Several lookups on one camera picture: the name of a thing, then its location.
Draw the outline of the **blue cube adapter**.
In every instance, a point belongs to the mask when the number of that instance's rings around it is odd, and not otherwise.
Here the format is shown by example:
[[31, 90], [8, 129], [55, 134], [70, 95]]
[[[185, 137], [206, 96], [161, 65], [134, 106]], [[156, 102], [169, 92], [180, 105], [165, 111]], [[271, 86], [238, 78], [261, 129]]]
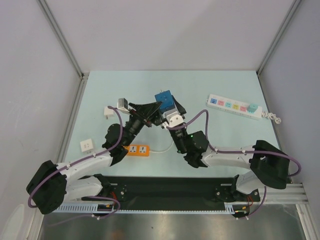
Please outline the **blue cube adapter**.
[[159, 107], [159, 111], [163, 114], [167, 111], [170, 111], [176, 107], [174, 98], [171, 94], [170, 90], [166, 90], [156, 94], [155, 96], [156, 102], [161, 103]]

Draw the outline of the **white charger plug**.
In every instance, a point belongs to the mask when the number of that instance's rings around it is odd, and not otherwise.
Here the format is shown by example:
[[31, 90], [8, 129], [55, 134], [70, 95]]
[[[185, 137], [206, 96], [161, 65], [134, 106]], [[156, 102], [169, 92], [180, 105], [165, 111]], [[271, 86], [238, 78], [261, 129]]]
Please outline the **white charger plug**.
[[115, 115], [114, 108], [112, 106], [105, 106], [103, 110], [103, 115], [106, 119], [109, 119]]

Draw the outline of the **mint green charger plug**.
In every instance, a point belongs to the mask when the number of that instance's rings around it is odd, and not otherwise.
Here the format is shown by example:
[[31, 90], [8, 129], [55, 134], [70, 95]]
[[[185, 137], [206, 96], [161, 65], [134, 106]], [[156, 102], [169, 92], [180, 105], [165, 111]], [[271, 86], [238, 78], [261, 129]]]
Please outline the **mint green charger plug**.
[[255, 113], [258, 110], [258, 105], [255, 103], [250, 103], [249, 106], [247, 107], [247, 112], [248, 113]]

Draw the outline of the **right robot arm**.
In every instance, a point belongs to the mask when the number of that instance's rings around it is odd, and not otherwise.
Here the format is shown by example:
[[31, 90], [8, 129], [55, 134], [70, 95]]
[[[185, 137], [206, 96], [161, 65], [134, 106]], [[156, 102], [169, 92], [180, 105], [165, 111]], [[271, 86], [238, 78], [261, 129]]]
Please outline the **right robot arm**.
[[257, 140], [253, 146], [239, 149], [218, 149], [210, 145], [208, 131], [187, 132], [186, 110], [173, 95], [157, 94], [159, 103], [158, 122], [166, 128], [177, 152], [194, 168], [228, 166], [247, 169], [237, 174], [227, 190], [215, 190], [215, 194], [226, 196], [224, 201], [235, 202], [248, 198], [258, 188], [269, 187], [283, 190], [289, 178], [288, 156], [264, 140]]

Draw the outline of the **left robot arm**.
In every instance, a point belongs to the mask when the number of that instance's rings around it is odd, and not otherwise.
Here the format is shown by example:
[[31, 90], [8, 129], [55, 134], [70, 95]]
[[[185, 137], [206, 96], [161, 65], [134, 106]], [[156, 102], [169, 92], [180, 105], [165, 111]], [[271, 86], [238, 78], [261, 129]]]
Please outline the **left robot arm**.
[[103, 150], [73, 162], [41, 164], [26, 187], [27, 205], [37, 208], [43, 215], [58, 209], [61, 204], [73, 201], [113, 201], [119, 205], [113, 187], [100, 173], [89, 173], [104, 167], [112, 167], [128, 154], [128, 146], [141, 129], [159, 124], [161, 102], [147, 104], [129, 103], [126, 111], [129, 119], [109, 126]]

